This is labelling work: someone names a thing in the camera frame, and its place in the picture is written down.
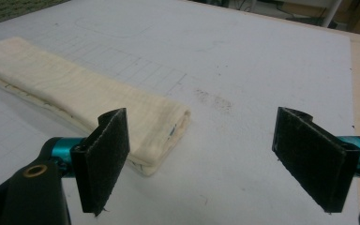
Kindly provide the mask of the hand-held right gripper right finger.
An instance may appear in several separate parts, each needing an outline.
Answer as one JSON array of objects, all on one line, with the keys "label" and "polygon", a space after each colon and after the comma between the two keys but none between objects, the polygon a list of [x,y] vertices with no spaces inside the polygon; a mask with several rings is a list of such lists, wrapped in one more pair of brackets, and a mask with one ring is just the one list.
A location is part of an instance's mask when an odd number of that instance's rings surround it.
[{"label": "hand-held right gripper right finger", "polygon": [[280,107],[272,150],[326,213],[340,213],[360,177],[360,136],[334,136],[305,112]]}]

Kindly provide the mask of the white metal stand leg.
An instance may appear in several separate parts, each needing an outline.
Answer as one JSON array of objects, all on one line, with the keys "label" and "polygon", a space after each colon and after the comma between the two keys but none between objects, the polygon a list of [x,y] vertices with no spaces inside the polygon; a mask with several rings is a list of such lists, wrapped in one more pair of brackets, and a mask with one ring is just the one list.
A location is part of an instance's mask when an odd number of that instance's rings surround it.
[{"label": "white metal stand leg", "polygon": [[341,2],[342,2],[342,0],[333,0],[332,1],[326,16],[322,21],[321,27],[325,27],[325,28],[329,27],[329,24],[333,20],[335,14],[337,13]]}]

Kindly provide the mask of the green carpet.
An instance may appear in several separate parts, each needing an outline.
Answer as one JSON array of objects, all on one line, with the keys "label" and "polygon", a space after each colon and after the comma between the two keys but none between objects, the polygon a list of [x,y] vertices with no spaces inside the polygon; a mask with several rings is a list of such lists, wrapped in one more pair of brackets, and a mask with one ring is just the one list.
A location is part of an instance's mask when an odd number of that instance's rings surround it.
[{"label": "green carpet", "polygon": [[0,22],[53,7],[69,0],[0,0]]}]

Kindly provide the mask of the cream cloth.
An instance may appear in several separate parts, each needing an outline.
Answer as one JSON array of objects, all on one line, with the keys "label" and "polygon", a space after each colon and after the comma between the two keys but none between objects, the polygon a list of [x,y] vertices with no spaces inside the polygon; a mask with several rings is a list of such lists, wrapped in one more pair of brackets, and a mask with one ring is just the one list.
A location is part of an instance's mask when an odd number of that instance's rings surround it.
[{"label": "cream cloth", "polygon": [[127,160],[146,176],[158,170],[190,122],[186,105],[100,75],[20,37],[0,41],[0,87],[86,132],[97,128],[100,115],[125,108]]}]

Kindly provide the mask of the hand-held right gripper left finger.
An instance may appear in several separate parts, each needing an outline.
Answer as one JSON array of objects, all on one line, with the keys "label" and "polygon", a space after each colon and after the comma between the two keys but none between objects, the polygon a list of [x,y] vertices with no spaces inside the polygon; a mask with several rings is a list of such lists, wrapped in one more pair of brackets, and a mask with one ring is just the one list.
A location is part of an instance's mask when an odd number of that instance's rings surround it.
[{"label": "hand-held right gripper left finger", "polygon": [[74,177],[84,213],[105,209],[130,151],[127,109],[105,112],[85,138],[58,138],[53,159],[66,177]]}]

